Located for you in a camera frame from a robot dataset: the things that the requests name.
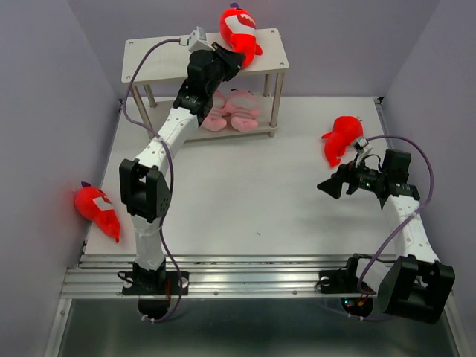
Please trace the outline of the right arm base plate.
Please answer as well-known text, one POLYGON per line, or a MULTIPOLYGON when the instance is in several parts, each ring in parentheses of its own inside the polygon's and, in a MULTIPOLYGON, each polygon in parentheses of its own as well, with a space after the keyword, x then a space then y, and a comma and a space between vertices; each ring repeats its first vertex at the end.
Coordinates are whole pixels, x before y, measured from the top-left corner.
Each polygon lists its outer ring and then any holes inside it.
POLYGON ((322 294, 351 294, 356 293, 357 280, 345 270, 323 270, 315 284, 315 288, 322 294))

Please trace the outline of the red shark plush back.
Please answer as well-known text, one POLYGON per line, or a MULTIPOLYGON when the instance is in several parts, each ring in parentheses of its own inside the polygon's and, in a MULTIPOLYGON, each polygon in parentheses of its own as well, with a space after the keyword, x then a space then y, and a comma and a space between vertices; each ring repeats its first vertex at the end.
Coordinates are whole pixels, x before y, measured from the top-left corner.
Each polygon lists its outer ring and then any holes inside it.
POLYGON ((331 167, 338 166, 351 143, 363 135, 363 126, 357 117, 346 115, 336 118, 332 131, 321 137, 324 140, 324 157, 327 163, 331 167))

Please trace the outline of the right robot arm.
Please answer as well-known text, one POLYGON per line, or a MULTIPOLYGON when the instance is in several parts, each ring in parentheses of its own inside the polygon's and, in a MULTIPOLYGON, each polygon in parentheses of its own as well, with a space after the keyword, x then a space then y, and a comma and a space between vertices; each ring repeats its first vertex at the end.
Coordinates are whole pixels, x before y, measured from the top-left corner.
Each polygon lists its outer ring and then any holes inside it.
POLYGON ((356 158, 317 186, 334 199, 344 184, 348 195, 358 189, 374 193, 392 230, 393 258, 355 253, 345 267, 320 273, 316 288, 321 293, 361 295, 342 299, 350 315, 366 318, 378 306, 388 315, 435 324, 452 290, 454 269, 441 263, 430 245, 418 211, 419 192, 408 183, 410 163, 410 153, 389 149, 379 169, 356 158))

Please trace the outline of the red shark plush mouth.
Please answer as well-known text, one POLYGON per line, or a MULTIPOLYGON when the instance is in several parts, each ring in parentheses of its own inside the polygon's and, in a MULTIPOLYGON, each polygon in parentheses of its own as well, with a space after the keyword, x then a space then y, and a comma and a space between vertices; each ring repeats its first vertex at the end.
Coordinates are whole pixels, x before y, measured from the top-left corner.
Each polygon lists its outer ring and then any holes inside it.
POLYGON ((256 56, 263 55, 263 49, 257 40, 255 19, 237 3, 231 3, 220 16, 219 32, 233 52, 245 56, 243 68, 249 67, 256 56))

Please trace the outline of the pink striped plush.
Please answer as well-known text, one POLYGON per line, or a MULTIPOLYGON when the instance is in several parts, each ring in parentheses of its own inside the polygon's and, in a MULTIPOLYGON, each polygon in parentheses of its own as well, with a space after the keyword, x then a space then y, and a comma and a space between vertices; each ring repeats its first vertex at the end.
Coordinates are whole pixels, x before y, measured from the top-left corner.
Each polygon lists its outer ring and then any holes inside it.
POLYGON ((224 115, 226 114, 226 102, 226 97, 220 91, 216 91, 213 95, 213 107, 202 122, 202 126, 206 130, 218 132, 226 127, 227 121, 224 118, 224 115))
POLYGON ((256 97, 249 91, 232 89, 225 104, 231 126, 238 132, 253 132, 258 127, 260 108, 256 97))

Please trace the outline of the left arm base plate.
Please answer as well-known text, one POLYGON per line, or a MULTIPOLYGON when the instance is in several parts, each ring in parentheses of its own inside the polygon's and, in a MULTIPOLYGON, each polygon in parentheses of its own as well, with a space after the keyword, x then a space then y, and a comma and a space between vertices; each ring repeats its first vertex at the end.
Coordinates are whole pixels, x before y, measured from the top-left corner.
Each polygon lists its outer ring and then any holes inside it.
POLYGON ((180 293, 179 274, 177 271, 166 271, 164 282, 140 285, 135 281, 132 271, 119 271, 122 280, 122 295, 125 296, 178 296, 180 293))

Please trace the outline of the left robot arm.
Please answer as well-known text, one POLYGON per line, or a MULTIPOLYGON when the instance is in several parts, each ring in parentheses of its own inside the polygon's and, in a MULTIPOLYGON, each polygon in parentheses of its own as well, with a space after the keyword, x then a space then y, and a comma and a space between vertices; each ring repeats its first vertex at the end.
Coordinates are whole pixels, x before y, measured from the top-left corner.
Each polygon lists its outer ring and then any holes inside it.
POLYGON ((244 54, 216 42, 193 51, 187 77, 164 124, 159 130, 146 125, 151 141, 135 158, 121 162, 120 199, 131 216, 136 244, 132 270, 118 273, 125 295, 161 295, 168 289, 182 288, 181 272, 166 272, 166 262, 173 257, 163 234, 173 194, 173 156, 202 125, 220 84, 234 78, 244 61, 244 54))

